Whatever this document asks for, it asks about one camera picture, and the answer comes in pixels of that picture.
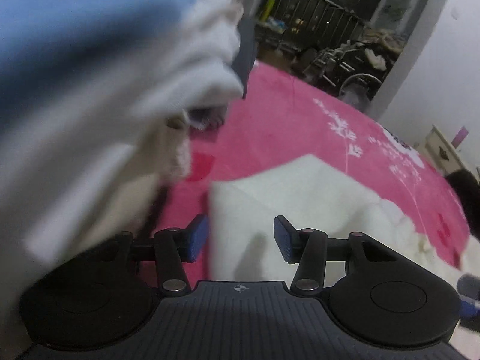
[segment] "crosshair logo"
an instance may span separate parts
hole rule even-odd
[[[243,284],[237,284],[236,286],[234,286],[233,289],[237,292],[243,292],[245,290],[248,290],[248,288],[246,288],[246,286],[244,286]]]

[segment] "circular cover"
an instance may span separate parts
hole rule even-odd
[[[73,259],[20,300],[30,337],[65,350],[92,349],[129,335],[148,318],[150,288],[113,262]]]
[[[449,338],[460,301],[447,282],[413,263],[375,262],[340,279],[329,307],[357,337],[387,347],[415,347]]]

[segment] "drawer handle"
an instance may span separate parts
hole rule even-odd
[[[447,154],[447,151],[445,149],[443,149],[443,147],[440,146],[440,158],[442,160],[445,160],[445,161],[450,161],[450,159],[448,158],[448,154]]]

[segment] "gray ribbed panel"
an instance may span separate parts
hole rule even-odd
[[[296,298],[282,283],[201,282],[163,300],[152,320],[118,344],[90,352],[32,348],[24,360],[448,360],[447,344],[392,351],[359,342],[331,322],[320,302]]]

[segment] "white cloth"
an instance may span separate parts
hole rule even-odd
[[[169,34],[39,94],[46,106],[2,137],[0,358],[5,342],[14,346],[15,329],[2,325],[21,292],[130,228],[171,176],[168,154],[182,141],[170,139],[165,119],[242,97],[228,67],[241,16],[234,0],[198,0]]]
[[[283,280],[290,285],[297,266],[285,263],[275,244],[277,215],[296,228],[316,228],[333,238],[366,233],[453,287],[464,272],[480,276],[476,239],[470,238],[462,255],[462,271],[449,266],[397,205],[313,155],[249,178],[213,183],[210,211],[213,280]],[[327,263],[326,287],[343,276],[344,263]],[[451,343],[469,359],[480,357],[478,334],[457,328]]]

